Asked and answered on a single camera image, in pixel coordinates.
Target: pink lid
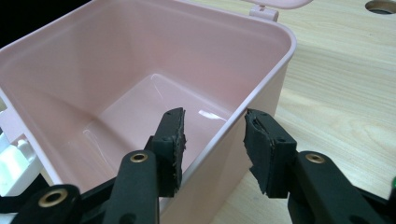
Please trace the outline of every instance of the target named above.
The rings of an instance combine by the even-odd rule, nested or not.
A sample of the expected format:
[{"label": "pink lid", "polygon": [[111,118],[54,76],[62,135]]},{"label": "pink lid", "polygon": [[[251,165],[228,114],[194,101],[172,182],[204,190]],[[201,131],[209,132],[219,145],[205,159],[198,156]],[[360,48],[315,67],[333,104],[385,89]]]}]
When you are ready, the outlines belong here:
[{"label": "pink lid", "polygon": [[276,7],[283,9],[293,9],[303,7],[312,2],[312,0],[243,0],[245,2],[254,3],[261,6]]}]

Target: pink container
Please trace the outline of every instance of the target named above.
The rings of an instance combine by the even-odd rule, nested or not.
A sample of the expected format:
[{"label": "pink container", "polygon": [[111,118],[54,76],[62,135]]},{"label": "pink container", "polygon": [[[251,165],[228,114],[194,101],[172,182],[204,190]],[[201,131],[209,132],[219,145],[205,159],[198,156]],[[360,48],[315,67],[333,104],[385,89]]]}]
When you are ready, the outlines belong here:
[{"label": "pink container", "polygon": [[244,113],[275,114],[293,33],[183,1],[98,0],[0,50],[0,127],[55,184],[116,175],[162,114],[186,109],[187,150],[162,223],[206,223],[246,173]]}]

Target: wood grain surface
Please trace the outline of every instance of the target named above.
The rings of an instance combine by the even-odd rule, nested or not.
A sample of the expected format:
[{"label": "wood grain surface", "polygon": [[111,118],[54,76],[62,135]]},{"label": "wood grain surface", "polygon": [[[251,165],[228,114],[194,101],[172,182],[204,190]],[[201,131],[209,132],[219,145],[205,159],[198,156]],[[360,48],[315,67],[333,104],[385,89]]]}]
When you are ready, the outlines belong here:
[{"label": "wood grain surface", "polygon": [[[236,0],[196,2],[248,14]],[[297,36],[276,119],[298,150],[326,154],[360,188],[388,198],[396,176],[396,14],[361,0],[279,10]],[[212,224],[291,223],[286,200],[261,195],[247,173]]]}]

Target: wooden table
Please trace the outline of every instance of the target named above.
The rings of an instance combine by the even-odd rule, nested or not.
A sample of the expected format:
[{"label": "wooden table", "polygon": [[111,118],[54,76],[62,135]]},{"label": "wooden table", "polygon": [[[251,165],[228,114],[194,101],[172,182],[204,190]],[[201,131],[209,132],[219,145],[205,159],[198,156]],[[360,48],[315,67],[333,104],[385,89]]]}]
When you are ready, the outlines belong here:
[{"label": "wooden table", "polygon": [[[252,4],[197,0],[248,14]],[[396,176],[396,14],[365,1],[315,0],[279,10],[297,36],[276,119],[298,150],[326,154],[353,185],[388,198]],[[212,224],[290,223],[286,200],[261,195],[247,173]]]}]

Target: pink plastic bin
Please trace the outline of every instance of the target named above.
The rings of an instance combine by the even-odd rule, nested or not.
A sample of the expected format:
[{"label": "pink plastic bin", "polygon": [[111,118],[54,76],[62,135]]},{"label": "pink plastic bin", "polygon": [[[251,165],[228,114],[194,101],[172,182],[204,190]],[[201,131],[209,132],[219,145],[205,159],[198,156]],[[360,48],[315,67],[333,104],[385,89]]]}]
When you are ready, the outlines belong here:
[{"label": "pink plastic bin", "polygon": [[187,150],[162,223],[206,223],[246,173],[247,107],[275,114],[296,41],[274,22],[184,1],[98,0],[0,50],[0,127],[55,184],[116,175],[175,107]]}]

